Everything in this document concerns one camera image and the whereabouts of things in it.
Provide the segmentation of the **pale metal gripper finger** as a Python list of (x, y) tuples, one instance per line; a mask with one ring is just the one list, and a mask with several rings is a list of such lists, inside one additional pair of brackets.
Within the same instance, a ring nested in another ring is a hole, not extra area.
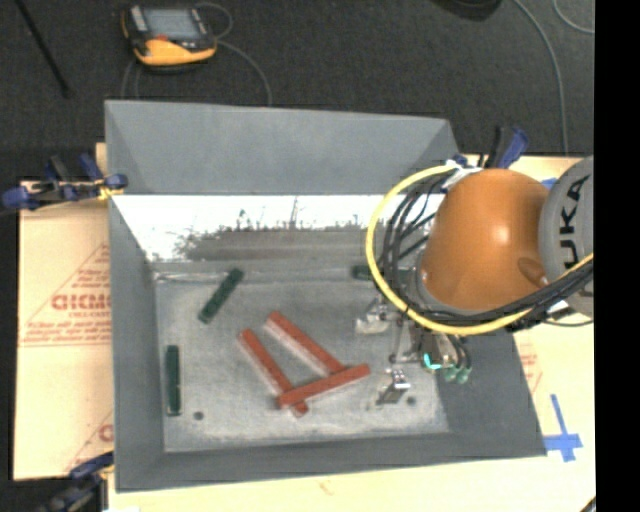
[(372, 306), (355, 320), (357, 334), (381, 334), (389, 328), (388, 308)]
[(411, 389), (405, 372), (402, 369), (390, 369), (386, 375), (386, 381), (379, 388), (376, 404), (397, 404), (406, 392)]

